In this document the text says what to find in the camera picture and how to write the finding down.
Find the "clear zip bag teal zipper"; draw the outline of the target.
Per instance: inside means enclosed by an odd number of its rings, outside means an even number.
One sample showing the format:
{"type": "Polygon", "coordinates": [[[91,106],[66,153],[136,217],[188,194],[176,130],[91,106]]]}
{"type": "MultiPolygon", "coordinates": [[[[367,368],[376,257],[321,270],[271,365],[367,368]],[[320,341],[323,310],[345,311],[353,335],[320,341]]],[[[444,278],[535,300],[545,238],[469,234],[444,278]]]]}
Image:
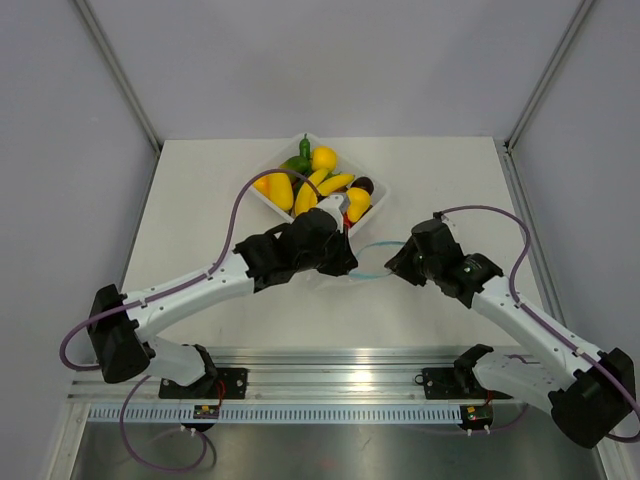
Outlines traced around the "clear zip bag teal zipper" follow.
{"type": "Polygon", "coordinates": [[[402,241],[376,241],[362,246],[355,257],[358,266],[346,276],[327,276],[317,272],[306,275],[304,285],[312,291],[344,289],[366,285],[374,281],[385,279],[392,275],[386,262],[395,256],[404,246],[402,241]]]}

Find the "yellow lemon toy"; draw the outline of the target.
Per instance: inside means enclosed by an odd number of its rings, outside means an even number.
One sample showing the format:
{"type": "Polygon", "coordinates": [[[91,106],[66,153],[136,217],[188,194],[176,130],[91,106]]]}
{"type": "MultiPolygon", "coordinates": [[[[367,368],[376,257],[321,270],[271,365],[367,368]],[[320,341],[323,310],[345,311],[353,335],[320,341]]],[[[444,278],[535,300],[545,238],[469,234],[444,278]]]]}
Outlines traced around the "yellow lemon toy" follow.
{"type": "Polygon", "coordinates": [[[313,171],[326,169],[333,171],[338,163],[337,153],[328,146],[318,146],[311,154],[311,168],[313,171]]]}

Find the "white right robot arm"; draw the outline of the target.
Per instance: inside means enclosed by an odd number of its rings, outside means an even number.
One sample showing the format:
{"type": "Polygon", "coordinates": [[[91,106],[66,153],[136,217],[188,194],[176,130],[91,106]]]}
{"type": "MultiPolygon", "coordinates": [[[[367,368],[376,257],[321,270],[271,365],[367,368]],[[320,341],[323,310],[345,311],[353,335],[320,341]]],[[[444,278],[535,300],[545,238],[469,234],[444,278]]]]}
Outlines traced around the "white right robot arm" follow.
{"type": "Polygon", "coordinates": [[[509,395],[549,414],[584,448],[613,439],[614,429],[639,412],[634,364],[624,351],[605,352],[531,305],[517,291],[513,275],[483,254],[464,253],[440,217],[414,226],[385,267],[414,286],[433,282],[533,356],[527,362],[488,346],[473,347],[454,364],[454,384],[463,395],[484,389],[509,395]]]}

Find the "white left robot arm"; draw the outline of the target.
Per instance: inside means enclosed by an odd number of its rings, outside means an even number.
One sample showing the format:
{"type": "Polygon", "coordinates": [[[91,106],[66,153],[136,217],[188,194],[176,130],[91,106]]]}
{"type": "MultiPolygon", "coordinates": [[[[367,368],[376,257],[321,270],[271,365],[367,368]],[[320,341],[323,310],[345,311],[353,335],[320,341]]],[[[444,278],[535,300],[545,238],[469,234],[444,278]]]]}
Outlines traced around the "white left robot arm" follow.
{"type": "Polygon", "coordinates": [[[313,208],[291,223],[235,245],[217,267],[128,295],[100,289],[87,332],[103,380],[119,384],[138,375],[175,385],[184,398],[203,398],[220,375],[207,349],[161,338],[164,330],[219,303],[282,285],[300,272],[345,276],[357,265],[343,214],[313,208]]]}

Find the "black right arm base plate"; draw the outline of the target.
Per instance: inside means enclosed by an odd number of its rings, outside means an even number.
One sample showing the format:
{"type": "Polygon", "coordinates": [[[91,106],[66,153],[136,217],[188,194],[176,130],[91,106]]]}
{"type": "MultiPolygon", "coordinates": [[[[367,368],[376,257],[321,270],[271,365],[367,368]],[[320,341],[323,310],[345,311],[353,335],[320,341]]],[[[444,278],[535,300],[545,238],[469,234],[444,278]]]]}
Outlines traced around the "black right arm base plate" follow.
{"type": "Polygon", "coordinates": [[[424,391],[427,400],[508,400],[511,396],[481,387],[475,380],[464,386],[453,367],[427,367],[414,376],[414,383],[424,391]]]}

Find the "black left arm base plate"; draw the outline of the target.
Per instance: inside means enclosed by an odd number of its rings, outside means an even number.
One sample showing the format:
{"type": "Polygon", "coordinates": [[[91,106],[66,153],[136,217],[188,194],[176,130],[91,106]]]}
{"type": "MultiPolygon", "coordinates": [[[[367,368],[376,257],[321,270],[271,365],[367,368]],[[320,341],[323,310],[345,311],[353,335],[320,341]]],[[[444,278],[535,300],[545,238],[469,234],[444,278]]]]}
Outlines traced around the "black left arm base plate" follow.
{"type": "Polygon", "coordinates": [[[218,368],[217,377],[203,377],[189,386],[163,379],[158,396],[163,400],[243,400],[249,371],[246,368],[218,368]]]}

